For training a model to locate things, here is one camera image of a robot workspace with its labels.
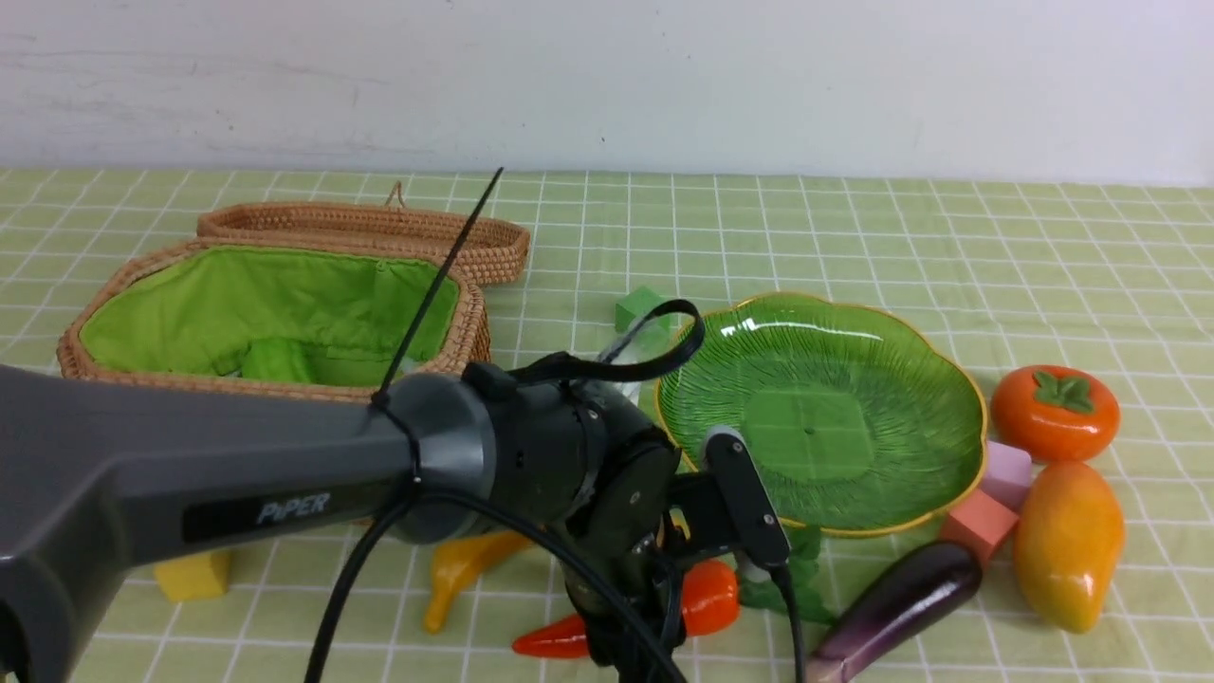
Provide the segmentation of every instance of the toy yellow pepper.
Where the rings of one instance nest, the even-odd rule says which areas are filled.
[[[1087,633],[1125,546],[1117,495],[1089,466],[1049,465],[1028,490],[1012,546],[1012,569],[1025,599],[1046,621]]]
[[[439,545],[430,560],[431,593],[430,605],[422,619],[425,630],[430,633],[442,631],[455,596],[475,584],[482,574],[531,545],[531,540],[514,531],[456,539]]]

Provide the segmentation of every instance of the basket handle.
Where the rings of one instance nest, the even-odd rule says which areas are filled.
[[[404,205],[404,184],[398,180],[396,184],[392,186],[392,190],[387,193],[387,199],[384,199],[384,205],[387,206],[396,199],[396,203],[401,205],[402,209],[408,209]]]

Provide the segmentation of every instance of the wicker basket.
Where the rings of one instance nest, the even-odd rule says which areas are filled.
[[[465,215],[405,206],[397,182],[382,206],[329,201],[234,204],[200,215],[198,235],[277,239],[294,234],[316,243],[446,258],[466,221]],[[480,217],[455,266],[473,284],[514,281],[522,274],[529,247],[531,233],[522,227]]]
[[[199,237],[191,239],[134,258],[110,277],[59,338],[57,355],[63,377],[177,391],[270,395],[345,403],[367,402],[375,388],[260,382],[231,377],[175,375],[168,372],[115,372],[103,369],[95,363],[85,348],[80,334],[85,323],[102,304],[135,281],[219,245],[305,249],[385,258],[419,258],[429,261],[436,267],[442,263],[442,256],[435,256],[431,251],[424,249],[410,250],[405,244],[401,243],[387,246],[340,245],[331,240],[312,239],[307,234],[282,232],[256,237]],[[460,374],[470,362],[489,360],[489,323],[484,307],[484,295],[480,286],[459,267],[452,267],[448,277],[459,285],[459,295],[455,301],[450,325],[447,329],[441,352],[433,359],[419,365],[415,372]]]

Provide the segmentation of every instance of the toy eggplant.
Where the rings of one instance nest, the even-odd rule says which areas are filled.
[[[886,569],[827,632],[806,667],[812,683],[847,683],[894,648],[972,598],[982,564],[968,548],[935,541]]]

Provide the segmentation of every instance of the toy mango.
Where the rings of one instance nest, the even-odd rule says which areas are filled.
[[[1077,461],[1046,466],[1028,490],[1012,543],[1029,607],[1065,631],[1091,631],[1125,546],[1122,507],[1100,473]]]

